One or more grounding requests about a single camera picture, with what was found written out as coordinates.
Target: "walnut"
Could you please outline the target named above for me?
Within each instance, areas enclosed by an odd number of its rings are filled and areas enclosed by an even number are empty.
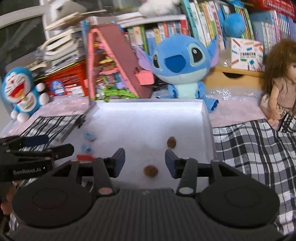
[[[144,168],[143,172],[148,177],[156,177],[158,174],[158,169],[153,165],[149,165]]]
[[[168,148],[174,149],[177,145],[175,137],[170,137],[167,141]]]

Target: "blue round sticker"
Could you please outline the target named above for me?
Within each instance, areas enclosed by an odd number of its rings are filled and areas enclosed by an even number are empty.
[[[54,93],[54,95],[64,95],[65,94],[65,87],[62,81],[54,80],[50,84],[50,89]]]

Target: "doll's brown hair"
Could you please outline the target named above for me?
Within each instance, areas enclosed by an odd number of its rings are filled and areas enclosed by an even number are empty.
[[[291,63],[296,63],[296,42],[283,39],[272,48],[267,56],[264,79],[265,90],[269,95],[273,85],[272,78],[286,77]]]

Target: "stitch's blue nose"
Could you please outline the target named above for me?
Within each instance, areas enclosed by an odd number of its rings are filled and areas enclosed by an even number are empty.
[[[186,60],[182,55],[176,55],[165,59],[165,65],[167,68],[174,72],[180,73],[185,68]]]

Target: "wooden drawer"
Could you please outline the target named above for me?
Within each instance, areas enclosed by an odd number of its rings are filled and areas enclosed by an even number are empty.
[[[246,87],[263,90],[264,79],[262,72],[231,69],[217,66],[203,80],[208,90],[226,87]]]

